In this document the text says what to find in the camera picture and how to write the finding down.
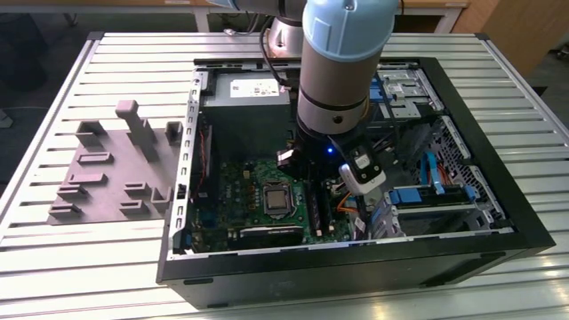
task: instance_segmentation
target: green circuit board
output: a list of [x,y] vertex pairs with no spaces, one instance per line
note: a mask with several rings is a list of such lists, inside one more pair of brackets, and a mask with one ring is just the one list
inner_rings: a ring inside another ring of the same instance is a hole
[[[278,181],[289,185],[293,208],[292,212],[281,219],[274,219],[265,213],[262,186],[268,182],[276,183]],[[212,232],[204,233],[205,242],[209,243],[209,251],[227,250],[224,234],[216,231],[244,226],[297,225],[304,228],[305,244],[349,240],[346,219],[334,221],[333,233],[320,236],[312,233],[304,182],[286,176],[276,168],[274,160],[257,159],[255,161],[221,163],[219,187],[220,198]]]

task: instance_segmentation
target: chip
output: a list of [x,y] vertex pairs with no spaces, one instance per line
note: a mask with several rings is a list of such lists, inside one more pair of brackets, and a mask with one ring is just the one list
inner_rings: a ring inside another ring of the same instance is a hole
[[269,209],[286,208],[286,193],[284,190],[266,192],[266,207]]
[[272,219],[282,219],[292,213],[290,184],[266,181],[262,184],[264,211]]

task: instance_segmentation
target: open computer tower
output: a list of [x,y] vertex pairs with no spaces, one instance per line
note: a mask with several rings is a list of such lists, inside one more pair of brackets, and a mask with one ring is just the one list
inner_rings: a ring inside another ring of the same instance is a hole
[[378,65],[364,197],[278,170],[296,99],[261,60],[196,61],[157,274],[196,308],[446,285],[554,245],[436,59]]

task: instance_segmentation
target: wooden table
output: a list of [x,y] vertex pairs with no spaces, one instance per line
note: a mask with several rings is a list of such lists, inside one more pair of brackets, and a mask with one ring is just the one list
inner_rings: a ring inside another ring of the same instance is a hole
[[[434,33],[449,33],[470,0],[405,0],[405,15],[440,16]],[[0,0],[5,13],[192,13],[199,32],[209,32],[211,13],[235,13],[205,0]]]

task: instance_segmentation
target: slatted metal surface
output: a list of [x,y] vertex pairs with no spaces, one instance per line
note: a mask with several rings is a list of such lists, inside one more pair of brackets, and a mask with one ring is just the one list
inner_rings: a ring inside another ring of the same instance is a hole
[[472,35],[394,35],[384,57],[436,57],[486,132],[557,246],[448,288],[340,301],[195,313],[155,283],[163,221],[52,227],[49,202],[77,147],[80,120],[125,129],[113,106],[136,99],[155,128],[185,114],[193,59],[259,57],[257,36],[115,33],[89,41],[0,201],[0,317],[123,319],[434,319],[569,316],[568,136],[520,76]]

